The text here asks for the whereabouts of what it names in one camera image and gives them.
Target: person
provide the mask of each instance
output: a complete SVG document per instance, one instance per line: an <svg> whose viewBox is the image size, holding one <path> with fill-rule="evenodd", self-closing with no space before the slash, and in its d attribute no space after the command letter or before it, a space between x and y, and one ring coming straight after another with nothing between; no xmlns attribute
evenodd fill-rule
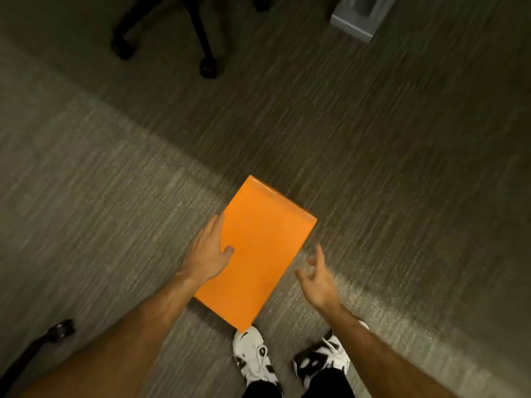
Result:
<svg viewBox="0 0 531 398"><path fill-rule="evenodd" d="M136 397L174 321L198 288L229 263L234 248L220 250L222 225L223 214L214 215L196 236L181 269L166 285L20 396ZM320 246L309 264L313 273L298 269L296 276L304 297L322 315L331 332L293 359L295 374L306 391L304 398L354 397L345 377L351 362L373 398L455 398L447 388L393 352L342 305ZM267 347L256 328L237 332L233 350L247 383L245 398L282 397Z"/></svg>

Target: carpeted floor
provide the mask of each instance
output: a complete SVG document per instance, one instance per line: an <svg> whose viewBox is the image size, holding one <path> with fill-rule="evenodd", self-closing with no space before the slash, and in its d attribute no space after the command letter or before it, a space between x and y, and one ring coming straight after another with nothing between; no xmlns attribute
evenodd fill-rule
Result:
<svg viewBox="0 0 531 398"><path fill-rule="evenodd" d="M399 0L368 46L328 25L335 0L203 0L214 81L178 2L115 58L132 1L0 1L0 369L79 328L15 391L155 290L254 174L319 219L293 267L320 241L399 352L463 397L531 394L529 0ZM326 325L292 268L256 323L300 395L289 359ZM146 394L242 394L232 332L193 302Z"/></svg>

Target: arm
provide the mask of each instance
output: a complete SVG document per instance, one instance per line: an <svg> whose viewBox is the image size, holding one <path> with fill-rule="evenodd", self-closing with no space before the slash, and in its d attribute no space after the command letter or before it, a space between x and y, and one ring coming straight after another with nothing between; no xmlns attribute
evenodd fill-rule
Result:
<svg viewBox="0 0 531 398"><path fill-rule="evenodd" d="M21 398L136 397L175 320L197 289L229 263L220 251L223 214L213 216L186 255L182 269L107 332L41 380Z"/></svg>
<svg viewBox="0 0 531 398"><path fill-rule="evenodd" d="M373 398L456 398L455 394L395 353L363 327L339 300L321 246L309 260L314 274L296 271L304 297L322 315L345 348Z"/></svg>

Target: white sneaker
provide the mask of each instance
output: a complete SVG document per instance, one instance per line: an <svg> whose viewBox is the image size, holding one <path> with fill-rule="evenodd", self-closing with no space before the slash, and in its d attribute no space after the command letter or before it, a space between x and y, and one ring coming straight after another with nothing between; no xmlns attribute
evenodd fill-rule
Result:
<svg viewBox="0 0 531 398"><path fill-rule="evenodd" d="M267 347L255 327L250 326L244 333L236 332L233 352L247 385L258 380L268 381L275 384L282 394L282 386L271 366Z"/></svg>
<svg viewBox="0 0 531 398"><path fill-rule="evenodd" d="M363 327L368 329L366 323L359 321ZM332 331L329 331L320 342L295 355L291 363L305 390L309 388L310 381L321 370L335 368L347 374L350 367L347 352Z"/></svg>

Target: gray metal object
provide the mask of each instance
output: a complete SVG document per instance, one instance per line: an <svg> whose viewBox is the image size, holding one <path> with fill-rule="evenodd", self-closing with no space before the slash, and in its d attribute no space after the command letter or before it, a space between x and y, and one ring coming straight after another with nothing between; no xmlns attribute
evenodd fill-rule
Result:
<svg viewBox="0 0 531 398"><path fill-rule="evenodd" d="M341 0L330 24L370 42L396 0Z"/></svg>

